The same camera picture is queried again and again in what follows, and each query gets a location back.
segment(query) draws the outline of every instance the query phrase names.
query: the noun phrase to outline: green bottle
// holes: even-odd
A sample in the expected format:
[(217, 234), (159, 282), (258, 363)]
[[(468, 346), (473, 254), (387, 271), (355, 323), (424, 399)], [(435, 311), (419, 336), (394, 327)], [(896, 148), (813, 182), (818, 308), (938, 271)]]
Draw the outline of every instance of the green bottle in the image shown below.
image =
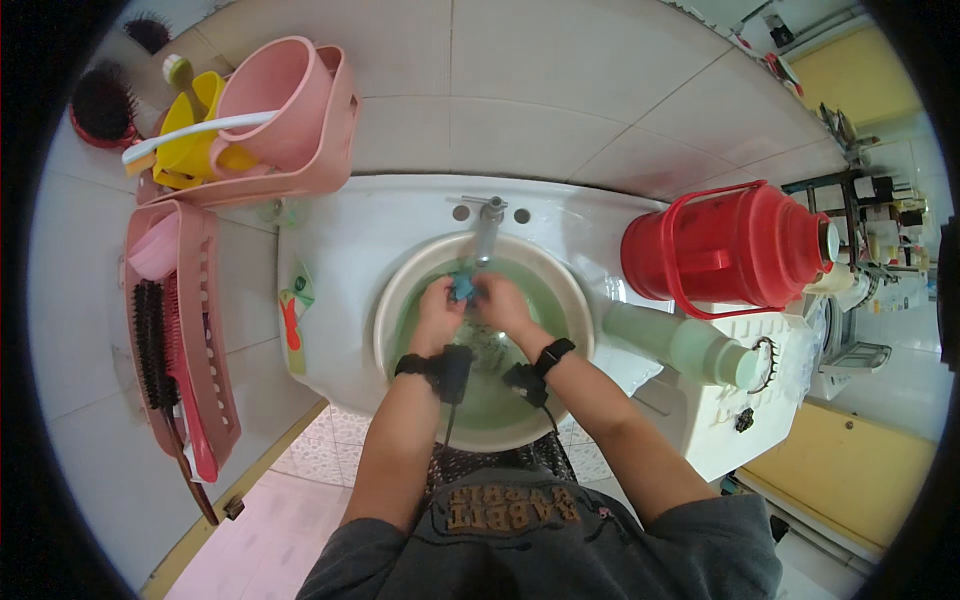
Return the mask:
[(603, 330), (699, 383), (747, 389), (756, 376), (755, 351), (698, 319), (615, 302), (604, 315)]

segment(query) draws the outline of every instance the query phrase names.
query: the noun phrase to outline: faucet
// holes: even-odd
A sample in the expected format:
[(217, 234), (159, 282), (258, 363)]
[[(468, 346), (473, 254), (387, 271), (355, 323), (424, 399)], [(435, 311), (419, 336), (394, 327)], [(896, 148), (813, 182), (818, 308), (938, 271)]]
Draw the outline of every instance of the faucet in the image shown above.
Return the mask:
[(503, 211), (507, 203), (498, 196), (492, 198), (475, 198), (462, 196), (464, 202), (483, 203), (480, 208), (480, 220), (477, 224), (477, 234), (474, 241), (474, 262), (477, 267), (486, 267), (493, 258), (493, 243), (496, 242), (496, 232), (503, 223)]

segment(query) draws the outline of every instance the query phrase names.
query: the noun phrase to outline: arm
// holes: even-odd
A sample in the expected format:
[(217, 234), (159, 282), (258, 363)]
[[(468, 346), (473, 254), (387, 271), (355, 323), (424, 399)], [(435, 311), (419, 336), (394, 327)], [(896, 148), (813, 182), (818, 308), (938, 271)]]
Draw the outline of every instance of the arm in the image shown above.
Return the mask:
[[(503, 330), (531, 363), (554, 337), (530, 319), (522, 293), (506, 277), (483, 274), (482, 317)], [(546, 375), (564, 406), (597, 442), (637, 515), (651, 523), (665, 511), (716, 494), (602, 371), (568, 352)]]
[[(453, 340), (467, 303), (447, 301), (451, 281), (441, 277), (423, 293), (411, 353), (433, 356)], [(370, 517), (410, 533), (439, 422), (440, 400), (426, 379), (418, 374), (398, 375), (373, 416), (341, 525)]]

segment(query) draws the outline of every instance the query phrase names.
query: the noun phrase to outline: hand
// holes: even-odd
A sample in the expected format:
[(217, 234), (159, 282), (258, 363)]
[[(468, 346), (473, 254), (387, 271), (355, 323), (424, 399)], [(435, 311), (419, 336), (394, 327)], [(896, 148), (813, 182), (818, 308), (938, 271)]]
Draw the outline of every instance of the hand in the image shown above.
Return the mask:
[(420, 297), (420, 321), (410, 340), (409, 350), (424, 358), (440, 354), (453, 341), (453, 335), (464, 321), (466, 300), (452, 302), (447, 288), (453, 277), (440, 277), (426, 287)]
[(526, 325), (533, 324), (523, 292), (505, 276), (483, 273), (473, 278), (473, 285), (479, 292), (476, 295), (477, 310), (489, 326), (514, 339)]

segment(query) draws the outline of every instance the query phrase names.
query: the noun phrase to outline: black cable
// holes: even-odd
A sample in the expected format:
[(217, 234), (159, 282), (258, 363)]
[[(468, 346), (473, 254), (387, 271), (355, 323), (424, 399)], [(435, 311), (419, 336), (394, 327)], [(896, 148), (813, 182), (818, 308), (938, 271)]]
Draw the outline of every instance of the black cable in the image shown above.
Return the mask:
[(550, 422), (553, 424), (553, 432), (559, 436), (560, 430), (557, 429), (557, 420), (553, 418), (553, 414), (550, 412), (550, 409), (546, 407), (546, 404), (544, 404), (541, 408), (543, 409), (543, 412), (546, 413), (546, 416), (550, 418)]
[(453, 420), (457, 416), (457, 405), (450, 405), (450, 419), (446, 422), (446, 437), (444, 438), (444, 448), (450, 446), (450, 432), (453, 431)]

